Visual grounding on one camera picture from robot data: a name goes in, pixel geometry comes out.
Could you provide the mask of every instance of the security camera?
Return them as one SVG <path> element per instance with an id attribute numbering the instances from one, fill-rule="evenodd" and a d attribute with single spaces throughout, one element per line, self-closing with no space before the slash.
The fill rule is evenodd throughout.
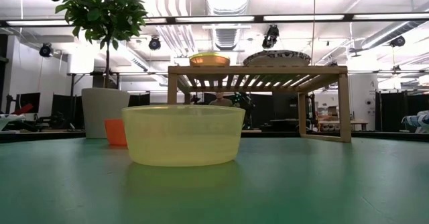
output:
<path id="1" fill-rule="evenodd" d="M 277 37 L 279 37 L 277 25 L 270 25 L 267 34 L 263 38 L 262 47 L 264 49 L 273 48 L 275 43 L 277 43 Z"/>
<path id="2" fill-rule="evenodd" d="M 43 46 L 40 48 L 39 54 L 44 58 L 51 58 L 53 56 L 53 49 L 51 43 L 43 43 Z"/>
<path id="3" fill-rule="evenodd" d="M 391 47 L 396 47 L 396 46 L 401 47 L 401 46 L 404 46 L 404 44 L 405 44 L 405 38 L 402 37 L 402 36 L 400 36 L 400 37 L 392 40 L 389 43 L 389 46 L 391 46 Z"/>
<path id="4" fill-rule="evenodd" d="M 159 36 L 152 36 L 152 39 L 149 42 L 149 49 L 159 50 L 161 48 L 161 42 Z"/>

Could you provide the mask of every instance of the ceiling light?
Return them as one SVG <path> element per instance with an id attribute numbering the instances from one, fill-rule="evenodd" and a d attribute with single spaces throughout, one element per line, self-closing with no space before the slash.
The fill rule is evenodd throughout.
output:
<path id="1" fill-rule="evenodd" d="M 344 15 L 273 15 L 263 16 L 264 21 L 342 20 Z"/>
<path id="2" fill-rule="evenodd" d="M 146 24 L 167 23 L 166 18 L 145 18 Z"/>
<path id="3" fill-rule="evenodd" d="M 206 16 L 206 17 L 178 17 L 178 23 L 206 23 L 206 22 L 248 22 L 254 21 L 253 16 Z"/>
<path id="4" fill-rule="evenodd" d="M 237 30 L 251 29 L 251 25 L 203 25 L 204 30 Z"/>
<path id="5" fill-rule="evenodd" d="M 358 14 L 353 19 L 429 19 L 429 13 Z"/>
<path id="6" fill-rule="evenodd" d="M 66 26 L 65 20 L 16 20 L 6 21 L 10 26 Z"/>

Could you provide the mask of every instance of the translucent bowl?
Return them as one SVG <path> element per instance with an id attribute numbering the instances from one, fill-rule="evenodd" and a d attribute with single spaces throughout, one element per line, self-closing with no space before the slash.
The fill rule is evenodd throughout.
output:
<path id="1" fill-rule="evenodd" d="M 245 111 L 166 105 L 122 110 L 129 155 L 150 166 L 204 166 L 237 156 Z"/>

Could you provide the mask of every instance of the white planter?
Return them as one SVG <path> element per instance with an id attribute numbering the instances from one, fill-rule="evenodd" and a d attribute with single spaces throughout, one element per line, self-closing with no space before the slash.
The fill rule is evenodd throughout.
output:
<path id="1" fill-rule="evenodd" d="M 107 138 L 106 119 L 122 119 L 128 107 L 129 93 L 115 89 L 82 89 L 86 138 Z"/>

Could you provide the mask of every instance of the yellow plate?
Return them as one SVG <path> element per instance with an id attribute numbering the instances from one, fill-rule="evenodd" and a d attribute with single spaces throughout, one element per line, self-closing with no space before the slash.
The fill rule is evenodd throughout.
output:
<path id="1" fill-rule="evenodd" d="M 231 63 L 228 56 L 215 52 L 199 53 L 189 58 L 191 66 L 229 66 Z"/>

